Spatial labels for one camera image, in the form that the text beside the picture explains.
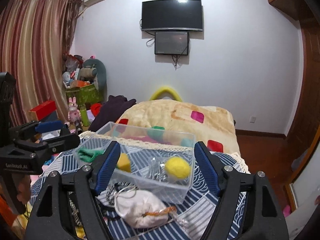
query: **blue gripper pad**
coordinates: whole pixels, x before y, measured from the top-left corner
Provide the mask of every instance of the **blue gripper pad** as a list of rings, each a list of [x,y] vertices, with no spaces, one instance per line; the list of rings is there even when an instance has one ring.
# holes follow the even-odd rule
[[[200,167],[202,176],[204,177],[204,180],[208,186],[209,191],[214,193],[216,196],[220,196],[221,189],[219,187],[218,174],[214,170],[211,162],[209,161],[206,152],[201,147],[200,142],[197,142],[195,144],[194,152],[195,152],[196,161],[198,162],[198,166]]]
[[[60,130],[63,127],[63,123],[60,120],[50,122],[40,122],[35,128],[37,133],[51,132]]]
[[[112,141],[105,153],[98,155],[92,162],[92,182],[90,188],[93,189],[96,196],[99,196],[102,191],[105,191],[113,171],[116,168],[117,162],[120,157],[120,144]]]

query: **blue textured pad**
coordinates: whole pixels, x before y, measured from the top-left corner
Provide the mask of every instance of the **blue textured pad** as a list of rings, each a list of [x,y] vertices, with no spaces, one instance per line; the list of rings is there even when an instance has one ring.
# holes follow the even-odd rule
[[[120,156],[120,144],[116,142],[113,149],[110,151],[109,156],[107,157],[106,161],[102,165],[98,177],[97,177],[97,185],[95,187],[95,192],[97,195],[100,195],[102,191],[105,191],[113,171],[116,168]]]
[[[218,175],[198,142],[195,144],[195,158],[209,191],[214,193],[216,196],[219,196],[221,189],[218,184]]]
[[[60,130],[63,127],[63,123],[60,120],[50,121],[50,122],[41,122],[35,128],[37,133],[51,132],[55,130]]]

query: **pink bunny toy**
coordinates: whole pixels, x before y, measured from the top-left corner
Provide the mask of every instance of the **pink bunny toy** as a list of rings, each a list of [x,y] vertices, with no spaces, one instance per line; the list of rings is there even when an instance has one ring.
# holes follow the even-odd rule
[[[78,110],[78,105],[76,103],[76,98],[74,97],[69,98],[69,113],[68,113],[68,119],[71,123],[75,123],[75,121],[80,121],[81,119],[81,113]]]

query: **dark purple cloth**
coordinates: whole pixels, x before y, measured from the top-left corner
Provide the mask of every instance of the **dark purple cloth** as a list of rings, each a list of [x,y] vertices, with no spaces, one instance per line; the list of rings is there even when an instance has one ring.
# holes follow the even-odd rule
[[[128,101],[124,96],[109,96],[109,100],[102,105],[99,114],[91,123],[89,131],[96,132],[106,123],[116,122],[136,102],[135,99]]]

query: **yellow sponge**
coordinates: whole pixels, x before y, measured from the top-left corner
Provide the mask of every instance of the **yellow sponge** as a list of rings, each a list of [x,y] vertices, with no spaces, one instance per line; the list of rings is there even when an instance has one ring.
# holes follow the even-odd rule
[[[181,157],[171,157],[166,161],[164,169],[169,175],[172,175],[178,179],[186,179],[190,175],[191,167]]]
[[[117,163],[117,168],[122,171],[131,173],[131,163],[128,156],[125,153],[120,154],[120,158]]]

